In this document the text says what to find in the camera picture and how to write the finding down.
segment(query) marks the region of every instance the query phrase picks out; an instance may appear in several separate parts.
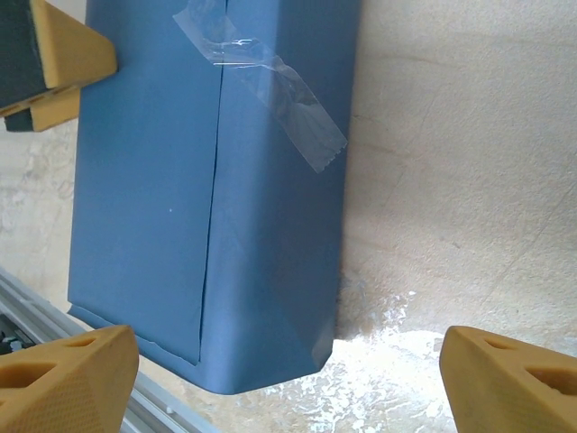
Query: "yellow foam block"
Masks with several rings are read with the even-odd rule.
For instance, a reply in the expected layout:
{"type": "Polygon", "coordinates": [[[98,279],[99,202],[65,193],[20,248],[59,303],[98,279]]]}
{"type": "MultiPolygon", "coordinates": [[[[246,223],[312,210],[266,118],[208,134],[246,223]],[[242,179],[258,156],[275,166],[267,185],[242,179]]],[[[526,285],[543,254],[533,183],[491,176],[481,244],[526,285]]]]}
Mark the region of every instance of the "yellow foam block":
{"type": "Polygon", "coordinates": [[[441,373],[460,433],[577,432],[577,359],[451,327],[441,373]]]}
{"type": "Polygon", "coordinates": [[[0,431],[117,433],[138,361],[129,327],[0,356],[0,431]]]}
{"type": "Polygon", "coordinates": [[[114,45],[45,0],[31,0],[47,88],[82,86],[116,72],[114,45]]]}

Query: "blue box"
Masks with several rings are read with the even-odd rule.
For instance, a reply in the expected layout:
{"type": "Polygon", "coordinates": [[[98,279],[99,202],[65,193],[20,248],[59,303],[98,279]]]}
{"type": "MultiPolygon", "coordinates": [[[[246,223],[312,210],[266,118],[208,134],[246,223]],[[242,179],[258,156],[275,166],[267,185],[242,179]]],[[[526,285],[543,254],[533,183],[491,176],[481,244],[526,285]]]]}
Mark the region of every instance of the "blue box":
{"type": "MultiPolygon", "coordinates": [[[[119,72],[83,90],[70,313],[131,325],[211,392],[318,372],[334,339],[345,152],[320,174],[233,69],[173,19],[184,0],[88,0],[119,72]]],[[[355,0],[228,0],[348,134],[355,0]]]]}

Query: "white paint splatter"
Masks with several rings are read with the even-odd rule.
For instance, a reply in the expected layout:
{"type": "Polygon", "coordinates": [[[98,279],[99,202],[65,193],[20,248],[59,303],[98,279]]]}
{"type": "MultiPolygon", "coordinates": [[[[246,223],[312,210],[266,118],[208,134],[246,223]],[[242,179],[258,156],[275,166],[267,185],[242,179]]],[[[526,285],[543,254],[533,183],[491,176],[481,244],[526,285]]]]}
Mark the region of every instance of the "white paint splatter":
{"type": "Polygon", "coordinates": [[[321,373],[264,393],[300,401],[293,410],[306,415],[310,431],[319,433],[400,431],[389,420],[407,418],[415,431],[431,417],[450,419],[435,351],[435,341],[443,335],[399,331],[413,296],[393,297],[394,308],[381,319],[387,324],[383,329],[335,341],[321,373]]]}

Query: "clear tape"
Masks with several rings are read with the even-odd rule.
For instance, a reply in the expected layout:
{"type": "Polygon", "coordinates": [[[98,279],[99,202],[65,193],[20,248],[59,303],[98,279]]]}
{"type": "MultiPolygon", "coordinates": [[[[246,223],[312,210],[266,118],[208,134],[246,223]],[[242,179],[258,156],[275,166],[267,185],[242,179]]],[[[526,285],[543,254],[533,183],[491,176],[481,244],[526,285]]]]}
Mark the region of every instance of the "clear tape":
{"type": "Polygon", "coordinates": [[[226,16],[225,0],[190,0],[174,19],[207,60],[233,69],[317,173],[347,145],[346,137],[298,73],[266,44],[243,37],[234,27],[226,16]]]}

